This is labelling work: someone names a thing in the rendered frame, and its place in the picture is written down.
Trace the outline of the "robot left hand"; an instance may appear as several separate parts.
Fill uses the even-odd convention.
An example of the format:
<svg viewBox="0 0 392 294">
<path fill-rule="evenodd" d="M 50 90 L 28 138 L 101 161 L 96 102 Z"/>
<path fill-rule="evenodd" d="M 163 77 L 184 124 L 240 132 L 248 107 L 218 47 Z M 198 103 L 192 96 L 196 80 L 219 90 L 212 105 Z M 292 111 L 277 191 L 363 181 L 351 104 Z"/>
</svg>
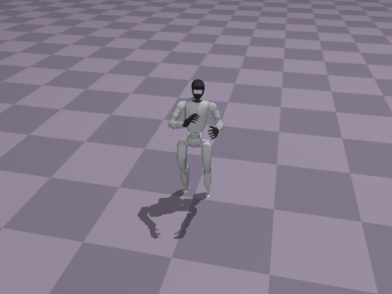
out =
<svg viewBox="0 0 392 294">
<path fill-rule="evenodd" d="M 213 135 L 211 135 L 210 137 L 213 137 L 213 138 L 211 138 L 211 139 L 214 139 L 214 138 L 216 138 L 217 137 L 217 135 L 218 135 L 218 133 L 219 133 L 219 129 L 218 128 L 216 128 L 216 127 L 213 127 L 213 126 L 210 126 L 210 128 L 213 128 L 213 129 L 211 129 L 211 130 L 209 130 L 209 131 L 213 131 L 213 132 L 211 132 L 211 133 L 209 133 L 209 135 L 210 134 L 213 134 Z M 209 132 L 208 131 L 208 132 Z"/>
</svg>

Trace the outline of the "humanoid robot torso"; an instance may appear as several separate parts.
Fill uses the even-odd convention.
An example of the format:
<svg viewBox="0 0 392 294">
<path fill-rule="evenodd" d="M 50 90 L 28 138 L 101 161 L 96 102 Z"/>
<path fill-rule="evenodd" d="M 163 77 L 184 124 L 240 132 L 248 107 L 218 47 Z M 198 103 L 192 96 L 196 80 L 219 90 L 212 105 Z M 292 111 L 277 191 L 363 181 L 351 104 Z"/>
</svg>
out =
<svg viewBox="0 0 392 294">
<path fill-rule="evenodd" d="M 200 99 L 201 102 L 193 102 L 194 98 L 186 99 L 186 106 L 185 106 L 185 119 L 193 115 L 194 113 L 198 114 L 199 119 L 194 118 L 196 120 L 192 120 L 196 123 L 190 122 L 188 126 L 188 133 L 187 136 L 187 145 L 193 148 L 201 147 L 202 146 L 202 132 L 204 127 L 206 126 L 206 119 L 208 114 L 208 101 L 206 99 Z"/>
</svg>

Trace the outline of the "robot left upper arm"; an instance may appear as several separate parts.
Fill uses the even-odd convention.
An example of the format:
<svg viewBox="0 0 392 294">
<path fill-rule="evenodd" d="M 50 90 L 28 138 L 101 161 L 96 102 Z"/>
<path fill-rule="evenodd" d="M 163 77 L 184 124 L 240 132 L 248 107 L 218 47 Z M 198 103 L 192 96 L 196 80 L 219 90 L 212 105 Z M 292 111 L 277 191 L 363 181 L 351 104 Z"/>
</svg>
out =
<svg viewBox="0 0 392 294">
<path fill-rule="evenodd" d="M 217 126 L 217 124 L 220 124 L 222 121 L 219 110 L 214 102 L 208 102 L 208 106 L 209 106 L 208 109 L 213 111 L 212 115 L 213 115 L 214 119 L 216 120 L 215 126 Z"/>
</svg>

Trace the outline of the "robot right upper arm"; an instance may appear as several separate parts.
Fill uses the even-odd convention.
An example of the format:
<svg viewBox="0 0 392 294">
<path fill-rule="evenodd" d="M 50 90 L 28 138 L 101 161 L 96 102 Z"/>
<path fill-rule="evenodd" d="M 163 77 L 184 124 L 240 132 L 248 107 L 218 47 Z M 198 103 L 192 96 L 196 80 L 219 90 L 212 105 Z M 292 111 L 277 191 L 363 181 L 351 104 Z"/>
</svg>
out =
<svg viewBox="0 0 392 294">
<path fill-rule="evenodd" d="M 172 115 L 171 115 L 170 121 L 171 121 L 171 120 L 172 120 L 172 121 L 176 121 L 176 120 L 179 118 L 180 114 L 181 114 L 181 110 L 183 110 L 183 109 L 185 108 L 185 106 L 186 106 L 186 101 L 180 101 L 180 102 L 178 102 L 178 103 L 176 104 L 175 109 L 173 110 L 173 113 L 172 113 Z M 171 128 L 172 128 L 172 127 L 171 127 Z M 172 129 L 174 129 L 174 128 L 172 128 Z"/>
</svg>

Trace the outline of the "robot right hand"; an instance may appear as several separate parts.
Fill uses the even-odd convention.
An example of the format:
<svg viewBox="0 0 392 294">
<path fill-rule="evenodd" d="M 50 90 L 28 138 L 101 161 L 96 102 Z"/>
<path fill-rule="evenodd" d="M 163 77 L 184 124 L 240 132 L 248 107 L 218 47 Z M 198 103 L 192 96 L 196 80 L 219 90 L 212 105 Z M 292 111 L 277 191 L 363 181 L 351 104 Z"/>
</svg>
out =
<svg viewBox="0 0 392 294">
<path fill-rule="evenodd" d="M 196 116 L 199 117 L 198 114 L 194 113 L 193 115 L 191 115 L 190 117 L 188 117 L 187 119 L 185 119 L 185 120 L 184 120 L 183 127 L 187 127 L 190 123 L 196 123 L 196 122 L 192 121 L 192 120 L 196 120 L 196 119 L 194 119 L 194 118 L 199 119 L 199 118 L 196 117 Z M 196 121 L 197 121 L 197 120 L 196 120 Z"/>
</svg>

